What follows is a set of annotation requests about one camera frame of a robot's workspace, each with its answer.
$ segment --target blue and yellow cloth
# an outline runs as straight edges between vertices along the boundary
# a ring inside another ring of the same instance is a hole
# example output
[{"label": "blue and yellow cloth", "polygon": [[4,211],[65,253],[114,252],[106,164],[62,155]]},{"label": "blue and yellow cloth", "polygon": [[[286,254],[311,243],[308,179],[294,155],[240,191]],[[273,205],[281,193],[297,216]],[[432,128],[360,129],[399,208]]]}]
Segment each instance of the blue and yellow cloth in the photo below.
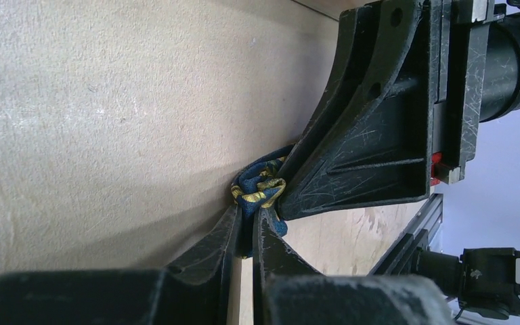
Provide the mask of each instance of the blue and yellow cloth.
[{"label": "blue and yellow cloth", "polygon": [[[232,196],[242,209],[242,242],[245,257],[252,256],[252,236],[254,216],[260,208],[270,208],[284,192],[286,181],[277,178],[280,167],[292,151],[294,145],[284,147],[268,154],[244,168],[234,179],[231,186]],[[272,223],[276,233],[286,235],[288,226],[277,216]]]}]

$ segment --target white wall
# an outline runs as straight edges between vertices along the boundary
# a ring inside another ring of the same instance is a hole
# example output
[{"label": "white wall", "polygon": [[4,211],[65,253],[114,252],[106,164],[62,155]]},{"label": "white wall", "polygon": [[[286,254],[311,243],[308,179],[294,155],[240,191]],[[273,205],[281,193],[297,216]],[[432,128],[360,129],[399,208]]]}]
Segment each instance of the white wall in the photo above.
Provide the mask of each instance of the white wall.
[{"label": "white wall", "polygon": [[[480,125],[477,154],[464,181],[444,193],[443,248],[515,247],[520,250],[520,111]],[[520,324],[512,318],[501,324]]]},{"label": "white wall", "polygon": [[0,273],[147,266],[292,141],[337,22],[282,0],[0,0]]}]

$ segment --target black cylinder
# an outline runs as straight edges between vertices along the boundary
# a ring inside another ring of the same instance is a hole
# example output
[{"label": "black cylinder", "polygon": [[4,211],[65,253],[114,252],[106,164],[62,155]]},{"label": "black cylinder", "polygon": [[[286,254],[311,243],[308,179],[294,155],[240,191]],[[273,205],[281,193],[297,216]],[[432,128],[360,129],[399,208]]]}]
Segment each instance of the black cylinder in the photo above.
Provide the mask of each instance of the black cylinder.
[{"label": "black cylinder", "polygon": [[432,279],[446,296],[459,295],[462,265],[457,256],[418,251],[412,262],[412,273]]},{"label": "black cylinder", "polygon": [[520,14],[490,26],[480,121],[520,109]]}]

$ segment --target blue cloth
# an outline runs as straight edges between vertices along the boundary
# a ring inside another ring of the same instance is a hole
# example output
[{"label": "blue cloth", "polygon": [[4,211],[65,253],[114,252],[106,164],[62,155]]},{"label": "blue cloth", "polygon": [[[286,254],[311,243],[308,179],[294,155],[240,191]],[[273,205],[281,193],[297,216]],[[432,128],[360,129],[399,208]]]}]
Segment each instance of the blue cloth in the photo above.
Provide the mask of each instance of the blue cloth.
[{"label": "blue cloth", "polygon": [[[276,178],[280,167],[294,145],[286,146],[268,154],[244,168],[232,182],[231,192],[236,204],[242,209],[242,242],[245,257],[252,256],[254,216],[260,208],[270,208],[282,195],[286,181]],[[288,226],[276,216],[272,220],[276,233],[286,235]]]}]

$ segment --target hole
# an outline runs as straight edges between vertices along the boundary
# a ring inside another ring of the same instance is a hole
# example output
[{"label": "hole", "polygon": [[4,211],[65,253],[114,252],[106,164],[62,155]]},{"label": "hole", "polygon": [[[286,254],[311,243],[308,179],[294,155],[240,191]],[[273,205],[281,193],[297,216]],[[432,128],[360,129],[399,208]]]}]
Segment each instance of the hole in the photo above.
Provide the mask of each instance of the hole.
[{"label": "hole", "polygon": [[168,269],[169,269],[169,272],[171,272],[172,274],[180,274],[183,271],[180,267],[177,267],[174,265],[169,266]]},{"label": "hole", "polygon": [[371,86],[370,91],[368,91],[368,100],[375,100],[380,97],[382,93],[382,85],[380,83],[375,83]]},{"label": "hole", "polygon": [[404,18],[404,12],[401,8],[397,8],[396,10],[391,12],[391,25],[392,27],[398,27],[399,24],[402,23],[402,18]]}]

